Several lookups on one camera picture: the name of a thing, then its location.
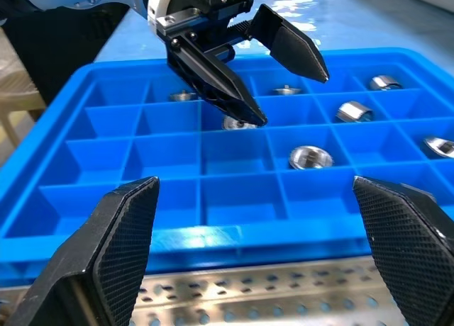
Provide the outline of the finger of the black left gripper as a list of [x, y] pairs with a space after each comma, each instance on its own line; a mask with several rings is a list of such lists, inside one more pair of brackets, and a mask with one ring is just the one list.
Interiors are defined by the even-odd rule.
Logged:
[[227, 65], [234, 57], [231, 44], [204, 51], [188, 33], [167, 41], [167, 64], [203, 100], [243, 123], [266, 125], [266, 115]]
[[329, 80], [326, 63], [313, 40], [269, 6], [260, 5], [246, 34], [262, 43], [291, 73], [318, 82]]

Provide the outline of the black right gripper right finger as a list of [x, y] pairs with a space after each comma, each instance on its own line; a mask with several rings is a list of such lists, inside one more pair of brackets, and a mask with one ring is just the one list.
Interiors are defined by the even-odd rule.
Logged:
[[454, 326], [454, 220], [426, 191], [356, 176], [375, 266], [409, 326]]

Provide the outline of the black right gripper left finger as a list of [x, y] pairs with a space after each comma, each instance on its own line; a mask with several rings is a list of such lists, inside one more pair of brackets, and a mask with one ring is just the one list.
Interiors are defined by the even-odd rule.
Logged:
[[129, 326], [150, 253], [156, 176], [108, 192], [54, 253], [6, 326]]

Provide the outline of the blue plastic compartment tray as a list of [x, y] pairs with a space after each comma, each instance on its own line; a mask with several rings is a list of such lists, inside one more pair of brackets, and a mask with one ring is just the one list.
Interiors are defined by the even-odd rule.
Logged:
[[[32, 281], [104, 194], [148, 176], [160, 180], [150, 273], [368, 254], [356, 175], [428, 191], [454, 219], [454, 159], [422, 150], [429, 135], [454, 140], [454, 76], [404, 49], [324, 57], [325, 84], [268, 56], [232, 61], [268, 118], [242, 131], [205, 101], [170, 101], [185, 84], [164, 60], [75, 72], [0, 169], [0, 286]], [[371, 90], [382, 74], [403, 88]], [[284, 85], [301, 93], [273, 92]], [[337, 119], [347, 101], [375, 119]], [[303, 145], [334, 165], [291, 168]]]

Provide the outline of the perforated steel tray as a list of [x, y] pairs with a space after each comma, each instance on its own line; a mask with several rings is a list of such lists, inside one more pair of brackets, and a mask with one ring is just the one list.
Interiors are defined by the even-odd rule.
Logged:
[[371, 257], [145, 276], [126, 326], [408, 326]]

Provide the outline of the metal roller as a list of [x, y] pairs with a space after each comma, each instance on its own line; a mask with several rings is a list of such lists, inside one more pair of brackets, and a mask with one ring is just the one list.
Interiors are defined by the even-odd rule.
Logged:
[[345, 123], [361, 123], [373, 121], [375, 116], [371, 108], [357, 101], [347, 101], [338, 108], [336, 118]]
[[403, 88], [395, 78], [383, 74], [371, 78], [369, 86], [373, 91], [389, 91]]
[[295, 94], [300, 94], [301, 93], [301, 89], [300, 88], [294, 88], [294, 87], [291, 87], [289, 85], [284, 85], [281, 88], [274, 89], [273, 92], [276, 95], [280, 95], [280, 96], [291, 96], [291, 95], [295, 95]]
[[332, 156], [324, 149], [312, 145], [303, 145], [292, 150], [289, 165], [293, 169], [322, 169], [332, 167]]
[[245, 123], [230, 116], [223, 117], [221, 127], [223, 130], [247, 130], [257, 128], [254, 124]]
[[426, 150], [439, 157], [454, 159], [454, 141], [440, 137], [425, 137], [423, 146]]
[[180, 92], [169, 95], [169, 100], [174, 102], [193, 101], [197, 98], [196, 93], [187, 90], [181, 90]]

